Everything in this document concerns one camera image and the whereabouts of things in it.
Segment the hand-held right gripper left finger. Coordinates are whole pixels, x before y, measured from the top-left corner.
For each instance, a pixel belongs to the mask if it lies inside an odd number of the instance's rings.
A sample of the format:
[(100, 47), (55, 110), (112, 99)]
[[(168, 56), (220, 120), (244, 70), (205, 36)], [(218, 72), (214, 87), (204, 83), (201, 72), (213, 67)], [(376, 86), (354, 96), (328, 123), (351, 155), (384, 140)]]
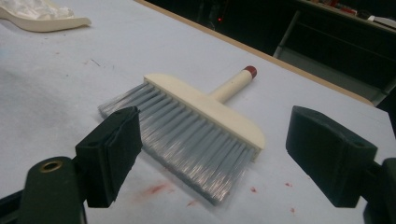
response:
[(139, 110), (135, 106), (112, 113), (76, 145), (89, 207), (107, 208), (117, 199), (141, 148)]

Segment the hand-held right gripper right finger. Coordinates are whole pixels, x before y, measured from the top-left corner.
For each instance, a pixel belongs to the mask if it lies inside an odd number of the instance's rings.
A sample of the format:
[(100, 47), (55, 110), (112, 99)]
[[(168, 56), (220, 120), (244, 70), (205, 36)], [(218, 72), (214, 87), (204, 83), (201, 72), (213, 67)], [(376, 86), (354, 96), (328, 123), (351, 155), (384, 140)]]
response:
[(291, 110), (286, 150), (332, 205), (352, 208), (361, 196), (363, 171), (377, 147), (326, 115), (302, 106)]

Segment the cream brush with grey bristles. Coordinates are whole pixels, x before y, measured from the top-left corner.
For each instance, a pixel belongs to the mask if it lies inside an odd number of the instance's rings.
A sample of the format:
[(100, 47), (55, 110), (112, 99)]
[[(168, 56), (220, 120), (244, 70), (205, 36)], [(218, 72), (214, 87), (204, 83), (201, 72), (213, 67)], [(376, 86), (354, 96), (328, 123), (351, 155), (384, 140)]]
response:
[(218, 205), (265, 146), (260, 128), (224, 104), (256, 76), (257, 69), (249, 65), (205, 94), (170, 75), (149, 74), (98, 110), (107, 118), (137, 107), (146, 153)]

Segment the cream dustpan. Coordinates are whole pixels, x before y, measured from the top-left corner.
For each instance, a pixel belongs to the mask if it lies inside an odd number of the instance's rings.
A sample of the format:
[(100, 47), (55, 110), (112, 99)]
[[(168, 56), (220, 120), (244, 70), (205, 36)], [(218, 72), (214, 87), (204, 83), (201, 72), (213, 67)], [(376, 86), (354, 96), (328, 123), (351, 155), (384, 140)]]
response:
[(10, 14), (4, 8), (0, 7), (0, 20), (12, 22), (22, 30), (36, 33), (56, 32), (68, 29), (75, 29), (92, 24), (91, 20), (86, 17), (74, 17), (73, 19), (58, 19), (50, 21), (37, 21), (20, 18)]

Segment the pile of white paper scraps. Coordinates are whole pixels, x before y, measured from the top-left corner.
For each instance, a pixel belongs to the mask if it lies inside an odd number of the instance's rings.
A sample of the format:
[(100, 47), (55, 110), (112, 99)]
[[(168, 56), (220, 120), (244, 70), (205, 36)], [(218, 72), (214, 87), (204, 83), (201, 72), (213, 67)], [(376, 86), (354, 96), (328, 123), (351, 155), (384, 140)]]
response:
[(75, 17), (72, 9), (59, 7), (51, 0), (0, 0), (0, 7), (28, 20), (50, 21)]

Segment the white table cover sheet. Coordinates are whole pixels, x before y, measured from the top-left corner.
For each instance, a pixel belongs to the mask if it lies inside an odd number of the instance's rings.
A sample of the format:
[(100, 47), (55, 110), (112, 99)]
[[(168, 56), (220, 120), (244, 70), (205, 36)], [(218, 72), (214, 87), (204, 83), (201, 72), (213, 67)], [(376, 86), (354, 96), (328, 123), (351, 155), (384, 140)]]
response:
[(44, 159), (75, 153), (100, 123), (97, 108), (163, 73), (209, 92), (247, 65), (258, 75), (229, 103), (266, 139), (227, 201), (207, 203), (141, 154), (117, 200), (88, 209), (89, 224), (362, 224), (362, 209), (334, 207), (290, 157), (286, 136), (296, 105), (315, 109), (396, 157), (384, 111), (205, 28), (136, 0), (57, 0), (88, 27), (31, 33), (0, 20), (0, 198), (23, 188)]

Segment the white metal desk frame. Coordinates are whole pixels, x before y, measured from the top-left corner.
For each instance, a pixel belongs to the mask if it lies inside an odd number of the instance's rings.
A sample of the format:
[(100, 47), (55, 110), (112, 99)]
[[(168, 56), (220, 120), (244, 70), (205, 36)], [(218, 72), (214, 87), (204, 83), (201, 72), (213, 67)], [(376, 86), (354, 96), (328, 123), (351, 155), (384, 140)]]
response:
[(280, 0), (293, 13), (275, 56), (293, 51), (351, 78), (377, 105), (396, 89), (396, 30), (309, 0)]

